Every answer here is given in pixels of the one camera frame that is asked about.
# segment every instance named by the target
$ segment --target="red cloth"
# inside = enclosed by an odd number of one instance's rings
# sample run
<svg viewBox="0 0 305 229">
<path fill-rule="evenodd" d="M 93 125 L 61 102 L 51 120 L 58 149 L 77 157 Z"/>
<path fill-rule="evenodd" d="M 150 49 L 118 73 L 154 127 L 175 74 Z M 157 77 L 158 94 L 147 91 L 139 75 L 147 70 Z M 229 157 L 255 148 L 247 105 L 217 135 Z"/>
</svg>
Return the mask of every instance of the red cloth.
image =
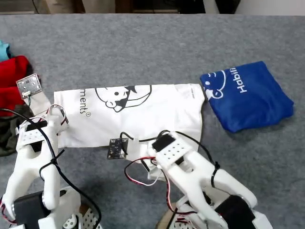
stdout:
<svg viewBox="0 0 305 229">
<path fill-rule="evenodd" d="M 16 81 L 27 74 L 30 66 L 25 56 L 17 56 L 7 61 L 0 62 L 0 107 L 15 109 L 15 105 L 24 104 L 21 99 Z M 0 116 L 11 116 L 11 113 L 0 111 Z"/>
</svg>

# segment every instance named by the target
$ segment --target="metal bracket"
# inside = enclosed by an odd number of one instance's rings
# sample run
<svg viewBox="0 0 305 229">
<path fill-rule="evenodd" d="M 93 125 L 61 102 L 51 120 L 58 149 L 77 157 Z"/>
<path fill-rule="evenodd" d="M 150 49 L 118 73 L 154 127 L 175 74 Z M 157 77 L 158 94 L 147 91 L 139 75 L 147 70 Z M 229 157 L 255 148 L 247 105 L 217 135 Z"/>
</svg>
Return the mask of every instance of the metal bracket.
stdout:
<svg viewBox="0 0 305 229">
<path fill-rule="evenodd" d="M 41 84 L 36 73 L 18 80 L 16 83 L 22 99 L 42 91 Z"/>
</svg>

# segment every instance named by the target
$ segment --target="black circuit board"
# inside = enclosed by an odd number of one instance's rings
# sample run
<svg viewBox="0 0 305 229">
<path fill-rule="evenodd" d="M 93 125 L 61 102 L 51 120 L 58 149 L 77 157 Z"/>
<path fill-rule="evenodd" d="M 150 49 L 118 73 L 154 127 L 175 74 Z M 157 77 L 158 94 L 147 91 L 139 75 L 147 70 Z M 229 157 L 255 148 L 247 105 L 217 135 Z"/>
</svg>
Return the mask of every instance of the black circuit board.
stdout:
<svg viewBox="0 0 305 229">
<path fill-rule="evenodd" d="M 122 146 L 127 151 L 128 138 L 123 138 L 122 142 L 119 138 L 110 139 L 107 159 L 126 159 L 126 154 L 123 152 Z"/>
</svg>

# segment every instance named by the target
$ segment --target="teal cloth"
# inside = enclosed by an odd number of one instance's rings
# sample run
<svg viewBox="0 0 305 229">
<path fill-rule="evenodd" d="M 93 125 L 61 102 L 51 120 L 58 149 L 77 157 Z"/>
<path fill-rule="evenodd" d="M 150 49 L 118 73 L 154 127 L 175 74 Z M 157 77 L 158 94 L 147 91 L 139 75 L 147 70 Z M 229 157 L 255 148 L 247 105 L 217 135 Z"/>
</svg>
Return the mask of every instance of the teal cloth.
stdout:
<svg viewBox="0 0 305 229">
<path fill-rule="evenodd" d="M 0 40 L 0 62 L 11 58 L 10 45 Z"/>
</svg>

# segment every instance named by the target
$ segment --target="gray felt surface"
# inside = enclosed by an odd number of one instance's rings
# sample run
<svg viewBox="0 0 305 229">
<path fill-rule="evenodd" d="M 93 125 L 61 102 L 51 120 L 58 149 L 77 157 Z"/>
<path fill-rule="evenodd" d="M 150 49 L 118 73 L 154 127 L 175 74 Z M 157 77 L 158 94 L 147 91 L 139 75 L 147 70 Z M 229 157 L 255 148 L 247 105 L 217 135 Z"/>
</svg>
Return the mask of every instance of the gray felt surface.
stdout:
<svg viewBox="0 0 305 229">
<path fill-rule="evenodd" d="M 230 134 L 205 104 L 202 142 L 255 193 L 257 209 L 275 229 L 304 228 L 305 17 L 1 16 L 0 39 L 28 57 L 50 99 L 53 91 L 73 88 L 199 83 L 203 73 L 265 61 L 295 102 L 295 115 L 276 126 Z M 0 158 L 0 193 L 15 158 Z M 128 161 L 107 161 L 105 149 L 71 148 L 59 162 L 97 201 L 106 229 L 152 229 L 167 210 L 163 182 L 134 185 L 123 173 Z M 141 166 L 131 173 L 145 174 Z M 37 181 L 31 191 L 41 187 Z M 180 195 L 175 189 L 172 199 Z M 3 220 L 0 227 L 6 227 Z"/>
</svg>

